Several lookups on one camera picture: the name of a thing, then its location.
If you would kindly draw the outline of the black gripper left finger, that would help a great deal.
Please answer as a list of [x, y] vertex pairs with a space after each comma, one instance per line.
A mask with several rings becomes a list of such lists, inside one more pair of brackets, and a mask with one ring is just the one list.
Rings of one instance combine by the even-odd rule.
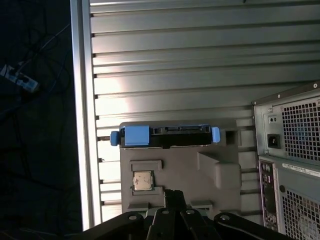
[[176, 210], [175, 191], [164, 192], [164, 207], [143, 217], [125, 212], [82, 233], [83, 240], [172, 240]]

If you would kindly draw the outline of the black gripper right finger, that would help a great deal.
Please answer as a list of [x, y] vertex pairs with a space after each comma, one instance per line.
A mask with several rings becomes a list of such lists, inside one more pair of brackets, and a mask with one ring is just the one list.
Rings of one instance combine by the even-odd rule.
[[229, 212], [213, 219], [187, 207], [184, 193], [175, 191], [176, 208], [193, 240], [286, 240], [288, 237]]

